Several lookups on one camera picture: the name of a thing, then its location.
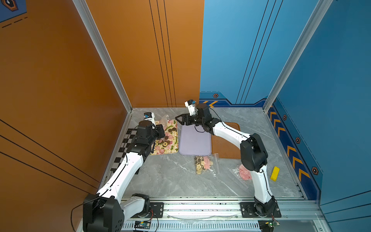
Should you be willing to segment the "ziploc bag mixed cookies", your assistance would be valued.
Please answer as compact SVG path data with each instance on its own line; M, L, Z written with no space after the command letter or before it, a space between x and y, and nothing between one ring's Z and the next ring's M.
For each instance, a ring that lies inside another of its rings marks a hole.
M218 153L214 153L208 156L195 156L194 163L197 175L201 175L205 172L210 172L213 175L220 173Z

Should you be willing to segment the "ziploc bag ring cookies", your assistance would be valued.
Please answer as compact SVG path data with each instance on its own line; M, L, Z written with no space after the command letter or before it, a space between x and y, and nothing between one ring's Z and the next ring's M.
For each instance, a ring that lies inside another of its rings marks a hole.
M169 120L169 116L165 115L159 121L156 121L156 124L157 125L162 125L163 128L166 129L167 126L168 126L168 120Z

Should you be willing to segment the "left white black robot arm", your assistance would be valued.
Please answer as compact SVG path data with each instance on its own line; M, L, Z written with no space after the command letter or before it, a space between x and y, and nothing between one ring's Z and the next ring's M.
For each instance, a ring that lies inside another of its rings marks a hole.
M163 126L156 125L153 119L139 123L124 162L107 183L96 194L89 194L82 204L85 232L119 232L126 220L135 215L145 217L149 214L147 195L133 194L124 203L121 201L132 178L153 153L156 141L164 136Z

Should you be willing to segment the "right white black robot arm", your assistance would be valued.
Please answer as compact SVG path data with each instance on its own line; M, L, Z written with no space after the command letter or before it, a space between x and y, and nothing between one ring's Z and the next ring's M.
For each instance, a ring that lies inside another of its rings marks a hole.
M268 153L261 137L234 129L224 123L220 117L214 118L210 107L194 100L185 102L188 113L175 119L183 126L202 126L205 132L218 136L240 149L242 165L250 171L254 184L254 205L250 211L256 217L280 218L278 202L271 192L267 174Z

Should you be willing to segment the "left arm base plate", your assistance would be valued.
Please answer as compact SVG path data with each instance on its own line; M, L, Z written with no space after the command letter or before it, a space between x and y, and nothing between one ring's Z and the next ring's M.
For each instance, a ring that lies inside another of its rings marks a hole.
M154 215L155 218L163 218L164 203L163 202L151 202L149 211L147 213L136 214L131 218L151 218Z

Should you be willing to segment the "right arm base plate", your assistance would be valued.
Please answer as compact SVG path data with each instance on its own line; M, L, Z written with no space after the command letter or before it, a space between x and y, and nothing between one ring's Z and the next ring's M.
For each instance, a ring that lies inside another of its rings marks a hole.
M259 212L253 202L241 202L240 211L243 218L281 218L282 214L277 203L267 207L267 210Z

